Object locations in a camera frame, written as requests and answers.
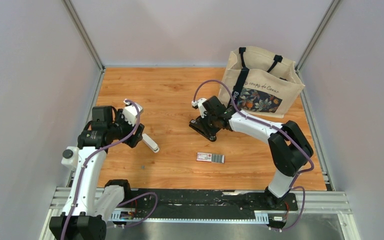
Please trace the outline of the black stapler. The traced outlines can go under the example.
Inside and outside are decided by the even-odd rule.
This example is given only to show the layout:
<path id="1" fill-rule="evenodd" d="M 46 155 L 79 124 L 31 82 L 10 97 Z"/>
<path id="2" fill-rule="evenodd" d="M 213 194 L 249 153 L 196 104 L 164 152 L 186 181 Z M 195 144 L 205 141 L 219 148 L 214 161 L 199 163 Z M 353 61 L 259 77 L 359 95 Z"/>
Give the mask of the black stapler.
<path id="1" fill-rule="evenodd" d="M 196 119 L 191 119 L 189 121 L 189 127 L 210 142 L 215 142 L 217 140 L 217 133 L 221 130 L 216 126 L 211 125 L 207 119 L 202 118 L 201 116 L 198 116 Z"/>

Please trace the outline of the white stapler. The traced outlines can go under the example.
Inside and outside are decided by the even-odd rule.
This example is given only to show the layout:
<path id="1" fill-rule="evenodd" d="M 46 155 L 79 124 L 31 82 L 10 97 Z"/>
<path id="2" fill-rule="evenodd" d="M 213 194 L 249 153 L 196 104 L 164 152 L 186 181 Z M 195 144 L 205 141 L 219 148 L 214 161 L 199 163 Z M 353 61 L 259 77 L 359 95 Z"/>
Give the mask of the white stapler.
<path id="1" fill-rule="evenodd" d="M 158 153 L 160 150 L 159 145 L 146 133 L 142 134 L 142 141 L 154 152 Z"/>

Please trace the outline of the beige floral tote bag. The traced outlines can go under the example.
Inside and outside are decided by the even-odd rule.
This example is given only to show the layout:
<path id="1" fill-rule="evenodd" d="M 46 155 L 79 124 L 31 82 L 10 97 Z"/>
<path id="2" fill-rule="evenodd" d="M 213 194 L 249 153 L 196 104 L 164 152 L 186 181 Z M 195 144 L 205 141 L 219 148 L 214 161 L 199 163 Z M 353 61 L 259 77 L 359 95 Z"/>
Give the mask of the beige floral tote bag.
<path id="1" fill-rule="evenodd" d="M 283 118 L 305 88 L 293 60 L 256 46 L 231 51 L 221 81 L 224 105 L 233 98 L 248 113 L 274 118 Z"/>

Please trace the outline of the red staple box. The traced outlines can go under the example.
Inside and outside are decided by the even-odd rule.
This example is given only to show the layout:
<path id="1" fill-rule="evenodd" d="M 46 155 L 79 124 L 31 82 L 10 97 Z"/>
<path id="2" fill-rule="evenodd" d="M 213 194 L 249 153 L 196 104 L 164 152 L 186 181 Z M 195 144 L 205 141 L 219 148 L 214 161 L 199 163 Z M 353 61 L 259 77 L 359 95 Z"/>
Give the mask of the red staple box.
<path id="1" fill-rule="evenodd" d="M 198 152 L 196 156 L 197 162 L 207 162 L 207 163 L 225 163 L 225 156 L 223 154 L 216 153 L 206 153 L 206 152 Z"/>

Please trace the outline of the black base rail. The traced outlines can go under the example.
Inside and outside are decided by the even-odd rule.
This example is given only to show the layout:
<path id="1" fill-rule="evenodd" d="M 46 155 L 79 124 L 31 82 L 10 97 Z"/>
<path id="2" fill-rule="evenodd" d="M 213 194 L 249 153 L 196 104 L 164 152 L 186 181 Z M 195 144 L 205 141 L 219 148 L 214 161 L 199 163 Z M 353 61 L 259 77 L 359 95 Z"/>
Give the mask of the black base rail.
<path id="1" fill-rule="evenodd" d="M 277 201 L 263 191 L 138 188 L 110 216 L 117 225 L 139 222 L 256 223 L 282 228 L 298 211 L 296 195 Z"/>

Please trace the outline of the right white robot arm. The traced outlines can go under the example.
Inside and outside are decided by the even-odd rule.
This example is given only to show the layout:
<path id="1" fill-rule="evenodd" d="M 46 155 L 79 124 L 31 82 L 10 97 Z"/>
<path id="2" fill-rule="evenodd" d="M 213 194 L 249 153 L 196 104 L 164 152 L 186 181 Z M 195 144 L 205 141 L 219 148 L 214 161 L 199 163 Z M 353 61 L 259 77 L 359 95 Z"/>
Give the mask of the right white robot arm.
<path id="1" fill-rule="evenodd" d="M 273 210 L 279 209 L 314 154 L 299 125 L 291 120 L 279 123 L 254 117 L 235 106 L 226 107 L 216 96 L 200 98 L 191 105 L 199 110 L 199 116 L 192 119 L 189 126 L 207 140 L 214 142 L 220 130 L 228 130 L 246 134 L 269 146 L 276 171 L 264 191 L 264 202 Z"/>

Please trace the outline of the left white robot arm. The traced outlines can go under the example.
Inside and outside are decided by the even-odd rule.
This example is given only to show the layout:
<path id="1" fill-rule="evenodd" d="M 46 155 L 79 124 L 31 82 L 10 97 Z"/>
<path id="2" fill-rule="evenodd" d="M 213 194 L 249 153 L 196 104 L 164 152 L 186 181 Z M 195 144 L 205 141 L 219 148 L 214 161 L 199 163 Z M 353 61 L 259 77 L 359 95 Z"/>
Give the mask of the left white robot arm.
<path id="1" fill-rule="evenodd" d="M 97 184 L 109 148 L 123 143 L 134 148 L 142 140 L 143 108 L 128 102 L 124 108 L 95 106 L 91 120 L 77 138 L 76 146 L 63 151 L 61 163 L 74 172 L 72 187 L 59 216 L 49 229 L 57 240 L 103 240 L 106 224 L 118 207 L 137 205 L 126 179 L 109 180 L 96 199 Z"/>

